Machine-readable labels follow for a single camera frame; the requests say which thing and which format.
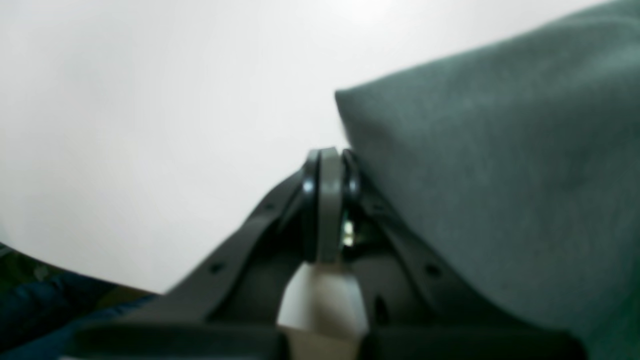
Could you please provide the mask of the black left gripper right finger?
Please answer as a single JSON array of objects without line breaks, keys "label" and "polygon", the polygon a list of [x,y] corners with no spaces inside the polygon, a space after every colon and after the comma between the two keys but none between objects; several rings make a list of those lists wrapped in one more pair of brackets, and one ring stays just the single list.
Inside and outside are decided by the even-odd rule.
[{"label": "black left gripper right finger", "polygon": [[563,330],[531,325],[471,287],[342,153],[341,253],[365,307],[361,360],[583,360]]}]

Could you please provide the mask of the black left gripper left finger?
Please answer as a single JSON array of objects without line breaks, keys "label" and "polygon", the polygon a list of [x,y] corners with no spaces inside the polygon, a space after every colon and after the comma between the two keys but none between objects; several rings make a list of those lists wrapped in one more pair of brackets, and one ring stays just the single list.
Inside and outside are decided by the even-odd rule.
[{"label": "black left gripper left finger", "polygon": [[276,324],[304,262],[333,261],[333,150],[314,149],[174,289],[76,332],[73,360],[288,360]]}]

